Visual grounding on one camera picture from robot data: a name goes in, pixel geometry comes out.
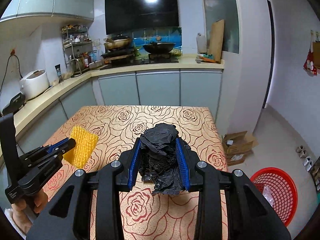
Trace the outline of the person's left hand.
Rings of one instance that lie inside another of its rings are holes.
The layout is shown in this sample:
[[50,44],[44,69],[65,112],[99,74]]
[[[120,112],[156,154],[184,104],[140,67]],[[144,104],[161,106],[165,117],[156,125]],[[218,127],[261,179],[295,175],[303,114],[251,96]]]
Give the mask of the person's left hand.
[[[33,202],[35,205],[33,211],[35,213],[40,213],[46,207],[48,203],[48,196],[43,189],[33,196]],[[33,224],[24,211],[27,208],[26,201],[21,198],[18,202],[12,204],[11,207],[13,221],[17,227],[26,234]]]

